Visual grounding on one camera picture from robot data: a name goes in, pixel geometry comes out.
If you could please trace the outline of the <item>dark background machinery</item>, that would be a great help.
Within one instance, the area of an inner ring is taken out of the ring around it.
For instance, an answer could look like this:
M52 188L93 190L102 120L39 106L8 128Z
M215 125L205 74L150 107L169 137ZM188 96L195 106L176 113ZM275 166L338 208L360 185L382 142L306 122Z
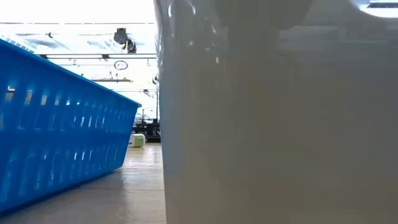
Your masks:
M160 123L158 117L151 118L145 109L137 112L133 128L133 134L143 134L146 138L160 138Z

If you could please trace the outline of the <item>grey ceiling rail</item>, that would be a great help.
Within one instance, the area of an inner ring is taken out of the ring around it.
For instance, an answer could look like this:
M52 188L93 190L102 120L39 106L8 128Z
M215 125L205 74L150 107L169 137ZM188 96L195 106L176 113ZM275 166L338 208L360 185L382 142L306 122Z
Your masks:
M153 59L156 54L38 54L46 59Z

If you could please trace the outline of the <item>green and white charger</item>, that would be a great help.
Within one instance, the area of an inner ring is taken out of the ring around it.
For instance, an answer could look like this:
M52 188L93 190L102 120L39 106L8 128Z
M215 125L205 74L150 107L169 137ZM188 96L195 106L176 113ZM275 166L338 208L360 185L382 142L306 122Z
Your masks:
M146 143L146 137L143 134L131 134L129 147L143 147Z

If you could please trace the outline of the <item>black hanging ceiling device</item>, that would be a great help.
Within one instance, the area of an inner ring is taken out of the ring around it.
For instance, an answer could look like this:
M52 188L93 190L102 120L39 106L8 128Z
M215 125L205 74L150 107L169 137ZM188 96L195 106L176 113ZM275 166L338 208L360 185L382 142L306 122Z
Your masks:
M128 54L135 54L137 51L136 43L133 39L129 38L126 28L117 28L114 33L114 41L121 45L121 48Z

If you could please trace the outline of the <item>black light stand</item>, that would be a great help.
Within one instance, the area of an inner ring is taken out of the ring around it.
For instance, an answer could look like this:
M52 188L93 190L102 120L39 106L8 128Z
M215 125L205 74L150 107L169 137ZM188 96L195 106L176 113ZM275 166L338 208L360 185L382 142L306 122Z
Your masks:
M153 79L152 79L152 83L156 86L156 122L160 123L159 121L159 80L158 80L158 76L156 75Z

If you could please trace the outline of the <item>pale grey plastic bin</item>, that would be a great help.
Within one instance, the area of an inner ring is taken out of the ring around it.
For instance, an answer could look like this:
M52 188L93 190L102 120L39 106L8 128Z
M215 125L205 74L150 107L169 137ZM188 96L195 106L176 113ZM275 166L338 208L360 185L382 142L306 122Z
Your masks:
M153 0L167 224L398 224L398 0Z

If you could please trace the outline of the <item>blue slotted plastic basket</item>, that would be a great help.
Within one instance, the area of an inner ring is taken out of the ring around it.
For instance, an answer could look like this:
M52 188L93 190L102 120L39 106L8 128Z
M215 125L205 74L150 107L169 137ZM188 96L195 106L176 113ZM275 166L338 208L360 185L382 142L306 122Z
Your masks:
M120 168L138 108L0 40L0 217Z

